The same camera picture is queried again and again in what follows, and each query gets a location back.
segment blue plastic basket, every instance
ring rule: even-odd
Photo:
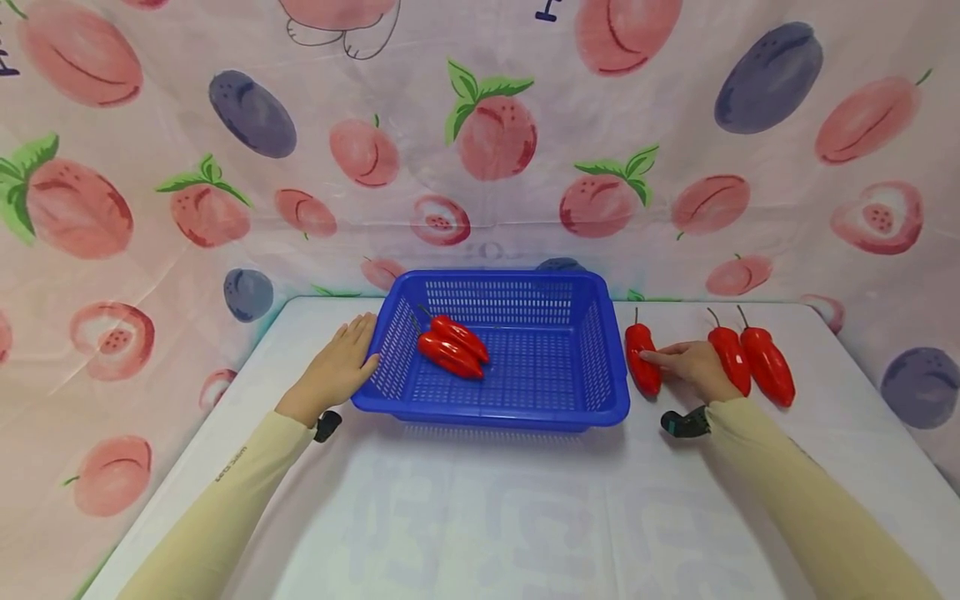
[[[491,357],[483,380],[461,379],[417,351],[430,322],[419,306],[483,340]],[[373,352],[380,367],[353,403],[402,420],[585,431],[630,411],[613,304],[593,273],[411,271],[383,303]]]

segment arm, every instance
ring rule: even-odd
[[[375,317],[344,324],[187,509],[120,592],[120,600],[215,600],[240,561],[287,470],[313,439],[309,429],[346,402],[379,365],[366,360]]]
[[[742,397],[709,343],[643,358],[689,381],[707,402],[710,443],[759,498],[818,598],[941,598],[876,520]]]

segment white table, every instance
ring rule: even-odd
[[[113,598],[336,327],[380,300],[297,299],[280,313],[87,598]],[[662,346],[703,339],[702,303],[616,306]],[[733,304],[709,304],[727,325]],[[760,403],[920,563],[960,593],[960,502],[810,308],[751,304],[793,368],[788,414]],[[260,522],[226,598],[811,598],[779,534],[696,442],[660,432],[689,391],[630,385],[619,427],[581,436],[444,429],[342,409]]]

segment beige arm sleeve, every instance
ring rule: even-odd
[[[216,600],[270,497],[314,430],[269,413],[120,592],[121,600]]]
[[[707,408],[710,442],[746,479],[818,598],[939,599],[874,518],[747,398]]]

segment plum illustration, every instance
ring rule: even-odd
[[[154,351],[154,322],[121,302],[95,302],[74,313],[70,341],[85,354],[86,372],[100,381],[129,379]]]
[[[400,156],[394,142],[373,123],[360,119],[341,121],[330,130],[330,153],[344,175],[364,187],[383,187],[396,179]]]
[[[737,175],[714,175],[690,184],[671,207],[673,225],[685,233],[704,235],[730,225],[750,203],[750,184]]]
[[[431,246],[456,246],[470,236],[470,219],[459,204],[431,194],[414,203],[410,228]]]
[[[237,372],[233,369],[220,369],[212,372],[204,381],[204,386],[200,389],[200,408],[205,411],[213,410],[213,407],[220,402],[227,388],[233,383]]]
[[[576,20],[577,50],[604,77],[633,73],[673,33],[683,0],[585,0]]]
[[[109,438],[86,453],[77,474],[63,485],[74,484],[73,501],[81,513],[118,515],[147,489],[152,462],[153,451],[143,438]]]
[[[224,277],[224,300],[240,323],[252,323],[274,305],[274,284],[254,269],[232,269]]]
[[[365,258],[360,271],[371,285],[389,292],[396,278],[406,273],[403,265],[392,258]]]
[[[303,237],[330,237],[337,232],[337,220],[326,207],[310,194],[298,189],[278,189],[274,194],[276,210],[290,227],[303,232]]]
[[[826,164],[843,164],[884,147],[910,126],[920,110],[920,84],[885,77],[857,89],[830,113],[817,133],[814,151]]]
[[[87,107],[119,107],[143,86],[143,69],[127,39],[96,12],[68,0],[38,0],[17,23],[20,46],[61,94]]]
[[[58,158],[51,133],[0,159],[0,218],[27,244],[39,238],[77,258],[108,258],[133,236],[127,201],[102,175]]]
[[[210,104],[230,133],[259,155],[284,158],[297,147],[297,128],[283,104],[246,73],[210,80]]]
[[[840,239],[872,254],[906,252],[923,226],[920,191],[905,181],[869,185],[857,200],[837,206],[830,217],[830,228]]]
[[[894,414],[917,429],[935,429],[953,415],[960,367],[939,348],[911,348],[887,366],[880,395]]]
[[[186,239],[201,248],[223,246],[250,231],[247,207],[252,204],[222,175],[220,165],[208,154],[197,171],[180,173],[156,187],[157,192],[173,192],[170,214],[174,223]]]
[[[803,294],[800,301],[817,311],[817,314],[827,323],[834,334],[840,333],[843,329],[844,316],[847,310],[840,300],[827,298],[826,296],[817,296],[816,294]]]
[[[653,167],[659,149],[658,144],[644,148],[625,165],[615,160],[574,164],[587,174],[570,184],[560,200],[564,227],[587,238],[608,237],[626,227],[637,206],[650,201],[643,175]]]
[[[453,60],[447,61],[446,70],[458,97],[446,119],[446,145],[457,142],[460,161],[476,180],[522,173],[537,151],[537,124],[515,96],[534,80],[490,77],[477,82]]]
[[[780,25],[751,46],[736,64],[713,107],[730,133],[759,133],[793,114],[820,75],[824,50],[806,23]]]
[[[714,296],[743,296],[766,282],[773,273],[773,263],[766,256],[735,254],[707,277],[707,291]]]

